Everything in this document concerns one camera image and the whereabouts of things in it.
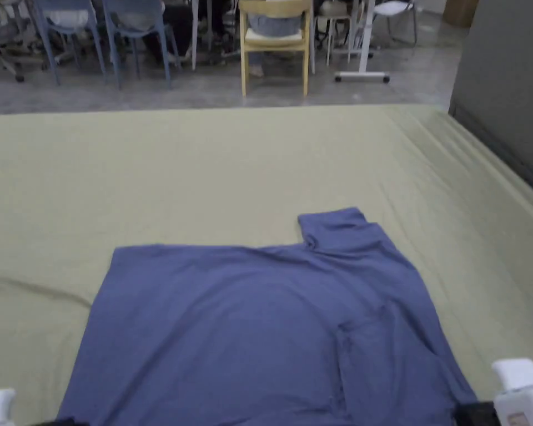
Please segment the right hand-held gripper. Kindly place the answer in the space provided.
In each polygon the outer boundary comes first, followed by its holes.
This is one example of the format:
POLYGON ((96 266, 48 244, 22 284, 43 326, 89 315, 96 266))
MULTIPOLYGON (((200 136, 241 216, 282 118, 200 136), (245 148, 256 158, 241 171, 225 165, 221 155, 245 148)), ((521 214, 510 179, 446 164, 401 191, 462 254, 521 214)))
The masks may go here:
POLYGON ((455 425, 533 425, 533 361, 497 360, 492 370, 502 385, 492 402, 463 404, 455 410, 455 425))

